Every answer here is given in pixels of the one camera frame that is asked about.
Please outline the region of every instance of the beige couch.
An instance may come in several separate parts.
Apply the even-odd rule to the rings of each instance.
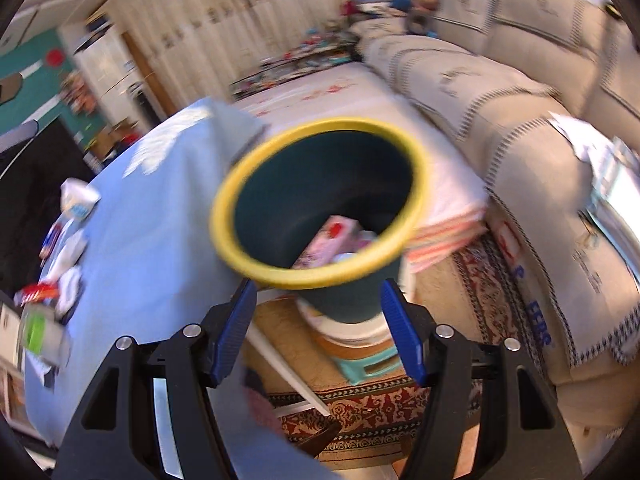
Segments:
[[[578,215],[591,170],[546,119],[584,119],[640,151],[631,34],[584,0],[440,1],[439,39],[405,35],[401,20],[371,20],[353,27],[358,48],[484,178],[488,224],[565,418],[624,426],[640,399],[640,359],[629,341],[640,292],[612,245]]]

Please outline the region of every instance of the carpet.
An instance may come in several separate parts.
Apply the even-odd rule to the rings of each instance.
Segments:
[[[471,340],[496,344],[506,337],[519,339],[542,370],[524,303],[491,234],[418,273],[415,303],[428,306],[437,322],[454,326]],[[319,460],[332,469],[347,469],[390,464],[402,458],[401,439],[415,436],[428,391],[419,388],[401,368],[351,386],[315,346],[293,300],[259,305],[254,322],[342,423],[340,435]],[[247,365],[262,377],[272,404],[302,400],[251,346],[245,346],[244,355]],[[470,412],[478,410],[479,396],[476,386]],[[326,423],[316,410],[281,420],[292,442],[314,434]]]

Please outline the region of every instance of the green wall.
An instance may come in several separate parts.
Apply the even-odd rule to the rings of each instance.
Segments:
[[[54,28],[37,35],[27,43],[0,57],[0,78],[14,72],[20,72],[38,60],[44,61],[47,52],[52,48],[59,48],[64,52]],[[18,95],[11,101],[0,105],[0,134],[21,124],[40,106],[59,93],[62,73],[70,72],[73,69],[70,61],[65,59],[62,66],[58,68],[52,68],[44,63],[39,70],[28,76],[22,82],[22,88]],[[75,116],[71,109],[62,102],[38,120],[38,124],[43,128],[58,116],[62,117],[73,136],[78,132],[82,135],[85,145],[105,126],[105,122],[98,112],[89,117],[84,114]]]

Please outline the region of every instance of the mattress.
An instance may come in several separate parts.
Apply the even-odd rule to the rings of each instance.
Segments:
[[[337,116],[370,118],[415,137],[428,153],[429,200],[405,256],[414,272],[444,259],[484,232],[483,181],[436,126],[361,63],[311,74],[238,101],[260,117],[267,136],[309,121]]]

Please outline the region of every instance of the beige curtain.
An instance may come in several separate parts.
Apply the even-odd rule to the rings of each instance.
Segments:
[[[102,10],[132,34],[184,107],[207,95],[228,100],[229,83],[300,44],[344,1],[108,0]]]

